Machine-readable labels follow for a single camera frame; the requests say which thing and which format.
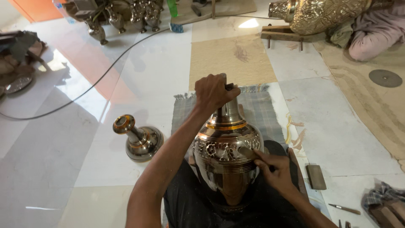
electric cable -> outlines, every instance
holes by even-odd
[[[253,17],[253,16],[244,16],[244,15],[229,15],[229,16],[220,16],[220,17],[252,17],[252,18],[260,18],[260,19],[280,19],[280,18]],[[76,97],[75,99],[69,101],[68,103],[66,103],[66,104],[64,104],[64,105],[62,105],[62,106],[60,106],[60,107],[58,107],[58,108],[56,108],[56,109],[54,109],[54,110],[52,110],[52,111],[49,111],[49,112],[47,112],[47,113],[44,113],[44,114],[41,114],[41,115],[37,115],[37,116],[33,116],[33,117],[28,117],[28,118],[12,117],[12,116],[6,115],[6,114],[1,113],[1,112],[0,112],[0,115],[6,117],[6,118],[8,118],[8,119],[11,119],[11,120],[34,120],[34,119],[38,119],[38,118],[47,116],[47,115],[49,115],[49,114],[52,114],[52,113],[54,113],[54,112],[56,112],[56,111],[61,110],[62,108],[64,108],[64,107],[70,105],[71,103],[74,103],[77,99],[79,99],[79,98],[82,97],[84,94],[86,94],[87,92],[89,92],[92,88],[94,88],[94,86],[97,85],[97,83],[99,83],[99,82],[101,81],[101,79],[103,79],[104,76],[111,70],[111,68],[116,64],[116,62],[118,62],[118,60],[119,60],[125,53],[127,53],[131,48],[133,48],[133,47],[134,47],[135,45],[137,45],[138,43],[140,43],[140,42],[146,40],[147,38],[150,38],[150,37],[152,37],[152,36],[154,36],[154,35],[156,35],[156,34],[159,34],[159,33],[161,33],[161,32],[167,31],[167,30],[169,30],[169,28],[160,30],[160,31],[158,31],[158,32],[155,32],[155,33],[153,33],[152,35],[150,35],[150,36],[148,36],[148,37],[145,37],[145,38],[141,39],[140,41],[136,42],[135,44],[133,44],[132,46],[130,46],[127,50],[125,50],[125,51],[111,64],[111,66],[106,70],[106,72],[105,72],[89,89],[87,89],[87,90],[86,90],[84,93],[82,93],[80,96],[78,96],[78,97]]]

glossy floor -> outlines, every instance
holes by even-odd
[[[256,4],[258,11],[248,15],[266,17],[268,2]],[[162,21],[164,30],[168,10]],[[286,24],[219,17],[185,25],[182,34],[166,30],[143,41],[154,33],[138,34],[127,25],[127,32],[118,35],[104,26],[110,41],[106,46],[89,37],[83,23],[58,19],[29,25],[27,30],[49,45],[43,55],[47,67],[37,64],[36,81],[3,98],[0,112],[24,118],[74,102],[34,120],[0,118],[2,227],[122,227],[128,196],[148,163],[127,157],[126,137],[111,129],[114,119],[132,114],[138,126],[155,126],[167,139],[173,96],[189,90],[192,44],[257,34],[269,23]],[[313,192],[312,202],[361,210],[361,197],[375,183],[404,188],[405,174],[352,111],[313,45],[305,43],[303,51],[297,47],[272,41],[268,49],[263,40],[262,49],[278,81],[268,83],[277,121],[304,177],[309,163],[321,165],[324,172],[328,189]],[[354,216],[323,209],[335,223],[342,219],[354,227],[377,227],[364,211]]]

rug fringe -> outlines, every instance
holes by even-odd
[[[267,84],[257,84],[252,86],[240,86],[241,93],[255,93],[255,92],[267,92],[269,89],[269,85]],[[174,98],[177,100],[189,99],[196,96],[195,92],[185,92],[184,94],[177,94],[174,95]]]

gold embossed vase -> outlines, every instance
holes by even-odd
[[[393,0],[282,0],[270,3],[269,17],[284,19],[295,33],[311,35],[355,18],[370,7],[392,4]]]
[[[235,98],[211,115],[192,146],[201,185],[221,211],[239,211],[253,197],[259,169],[238,152],[241,146],[263,151],[263,139],[240,115]]]

pink clothing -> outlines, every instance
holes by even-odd
[[[389,9],[366,12],[356,18],[350,56],[358,61],[376,57],[396,42],[405,42],[405,0]]]

